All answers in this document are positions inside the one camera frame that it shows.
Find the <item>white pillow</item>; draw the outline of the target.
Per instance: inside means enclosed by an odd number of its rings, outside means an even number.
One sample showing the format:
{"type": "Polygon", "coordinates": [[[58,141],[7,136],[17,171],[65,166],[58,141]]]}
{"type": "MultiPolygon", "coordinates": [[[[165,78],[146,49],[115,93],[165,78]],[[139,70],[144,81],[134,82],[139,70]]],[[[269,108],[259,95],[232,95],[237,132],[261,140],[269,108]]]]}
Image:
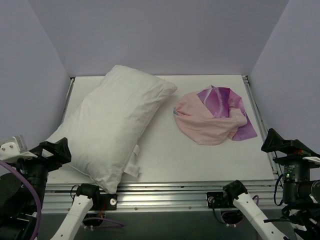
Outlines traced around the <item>white pillow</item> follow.
{"type": "Polygon", "coordinates": [[[70,166],[114,194],[139,138],[177,86],[123,65],[114,66],[48,138],[67,138],[70,166]]]}

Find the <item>purple Elsa print pillowcase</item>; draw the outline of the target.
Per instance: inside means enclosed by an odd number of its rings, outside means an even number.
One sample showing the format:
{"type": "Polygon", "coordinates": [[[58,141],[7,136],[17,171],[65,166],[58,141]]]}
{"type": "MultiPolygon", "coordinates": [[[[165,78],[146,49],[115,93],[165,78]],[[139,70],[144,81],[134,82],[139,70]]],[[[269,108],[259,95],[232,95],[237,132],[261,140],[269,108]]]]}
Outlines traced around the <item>purple Elsa print pillowcase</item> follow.
{"type": "Polygon", "coordinates": [[[173,115],[180,131],[198,145],[216,146],[227,138],[244,141],[258,136],[242,97],[228,87],[211,85],[183,95],[173,115]]]}

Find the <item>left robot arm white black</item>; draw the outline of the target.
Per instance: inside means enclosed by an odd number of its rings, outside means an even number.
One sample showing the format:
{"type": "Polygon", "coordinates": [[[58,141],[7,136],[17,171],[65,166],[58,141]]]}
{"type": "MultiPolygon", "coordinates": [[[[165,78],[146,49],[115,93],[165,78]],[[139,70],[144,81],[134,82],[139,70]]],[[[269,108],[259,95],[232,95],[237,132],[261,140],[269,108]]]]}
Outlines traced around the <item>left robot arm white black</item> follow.
{"type": "Polygon", "coordinates": [[[0,238],[37,240],[45,214],[65,213],[53,240],[73,240],[90,210],[100,206],[99,187],[83,183],[71,190],[71,200],[47,187],[50,173],[71,161],[68,140],[42,142],[29,150],[22,136],[0,142],[0,238]]]}

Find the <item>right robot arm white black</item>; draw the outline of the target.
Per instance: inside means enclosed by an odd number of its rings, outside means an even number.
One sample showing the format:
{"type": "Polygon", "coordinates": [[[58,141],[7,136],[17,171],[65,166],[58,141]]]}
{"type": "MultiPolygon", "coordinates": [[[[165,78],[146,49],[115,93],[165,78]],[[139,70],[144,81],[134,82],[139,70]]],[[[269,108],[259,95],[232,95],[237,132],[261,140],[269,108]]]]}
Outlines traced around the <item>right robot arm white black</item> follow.
{"type": "Polygon", "coordinates": [[[320,181],[311,180],[312,169],[320,167],[320,155],[298,139],[286,140],[270,128],[262,144],[265,153],[281,152],[273,161],[283,167],[276,183],[282,184],[281,217],[269,219],[257,206],[242,182],[235,180],[223,187],[222,200],[236,207],[263,240],[287,240],[276,222],[288,222],[298,240],[320,238],[320,181]]]}

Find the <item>aluminium right side rail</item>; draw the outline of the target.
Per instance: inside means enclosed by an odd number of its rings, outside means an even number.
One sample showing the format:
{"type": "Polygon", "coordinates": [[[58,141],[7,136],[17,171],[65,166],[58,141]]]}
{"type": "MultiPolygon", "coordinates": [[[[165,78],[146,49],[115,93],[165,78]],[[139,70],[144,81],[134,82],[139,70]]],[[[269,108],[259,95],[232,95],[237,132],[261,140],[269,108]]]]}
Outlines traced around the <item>aluminium right side rail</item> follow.
{"type": "MultiPolygon", "coordinates": [[[[248,98],[249,98],[249,101],[250,101],[250,104],[251,104],[251,107],[253,110],[253,114],[254,114],[256,122],[257,122],[259,133],[262,138],[262,142],[264,142],[264,140],[267,137],[267,130],[268,129],[263,121],[262,115],[259,111],[258,105],[255,101],[254,96],[253,96],[251,86],[249,83],[249,77],[247,75],[242,75],[241,77],[242,77],[242,80],[243,80],[243,83],[244,83],[244,86],[245,86],[245,89],[246,89],[246,92],[247,92],[247,95],[248,95],[248,98]]],[[[273,158],[276,156],[273,152],[266,153],[266,155],[268,157],[269,164],[272,168],[274,179],[276,180],[282,174],[281,167],[273,161],[273,158]]]]}

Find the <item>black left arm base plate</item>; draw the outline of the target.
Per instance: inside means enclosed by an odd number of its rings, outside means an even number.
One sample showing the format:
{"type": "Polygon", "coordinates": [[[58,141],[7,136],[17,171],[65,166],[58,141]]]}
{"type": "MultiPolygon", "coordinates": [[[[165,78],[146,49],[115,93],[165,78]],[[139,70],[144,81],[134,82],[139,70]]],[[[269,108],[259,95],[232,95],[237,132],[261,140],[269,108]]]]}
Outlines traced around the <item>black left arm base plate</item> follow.
{"type": "Polygon", "coordinates": [[[101,194],[98,209],[103,211],[115,211],[118,204],[117,194],[101,194]]]}

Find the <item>aluminium left side rail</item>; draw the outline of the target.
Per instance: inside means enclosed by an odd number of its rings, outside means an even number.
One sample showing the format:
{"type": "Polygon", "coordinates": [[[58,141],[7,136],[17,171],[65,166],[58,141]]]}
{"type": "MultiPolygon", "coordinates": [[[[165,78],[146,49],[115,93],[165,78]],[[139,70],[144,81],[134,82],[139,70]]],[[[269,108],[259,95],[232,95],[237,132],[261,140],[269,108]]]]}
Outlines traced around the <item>aluminium left side rail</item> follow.
{"type": "Polygon", "coordinates": [[[71,97],[71,94],[72,94],[74,82],[75,82],[75,78],[71,77],[70,78],[69,88],[67,90],[67,94],[66,94],[66,98],[65,98],[65,104],[64,104],[64,107],[63,107],[60,123],[62,123],[64,121],[64,119],[65,119],[65,115],[66,115],[66,111],[67,111],[68,104],[69,104],[69,101],[70,101],[70,97],[71,97]]]}

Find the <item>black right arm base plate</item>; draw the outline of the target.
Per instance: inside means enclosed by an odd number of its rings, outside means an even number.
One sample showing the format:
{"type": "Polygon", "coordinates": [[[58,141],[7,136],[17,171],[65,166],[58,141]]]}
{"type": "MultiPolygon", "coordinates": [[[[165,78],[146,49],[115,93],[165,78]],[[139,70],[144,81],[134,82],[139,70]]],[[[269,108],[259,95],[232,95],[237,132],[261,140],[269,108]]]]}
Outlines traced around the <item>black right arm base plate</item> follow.
{"type": "Polygon", "coordinates": [[[206,200],[207,206],[210,209],[227,208],[229,206],[223,191],[207,192],[206,200]]]}

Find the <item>aluminium front mounting rail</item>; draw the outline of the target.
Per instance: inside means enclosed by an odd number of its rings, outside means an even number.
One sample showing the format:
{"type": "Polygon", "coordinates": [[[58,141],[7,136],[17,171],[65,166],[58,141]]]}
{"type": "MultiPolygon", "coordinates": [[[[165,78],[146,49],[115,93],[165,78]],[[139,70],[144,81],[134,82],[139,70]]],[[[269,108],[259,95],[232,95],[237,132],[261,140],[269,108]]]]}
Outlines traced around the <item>aluminium front mounting rail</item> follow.
{"type": "MultiPolygon", "coordinates": [[[[122,183],[117,189],[117,213],[208,211],[207,192],[221,192],[226,181],[122,183]]],[[[72,206],[76,184],[48,184],[42,210],[64,214],[72,206]]]]}

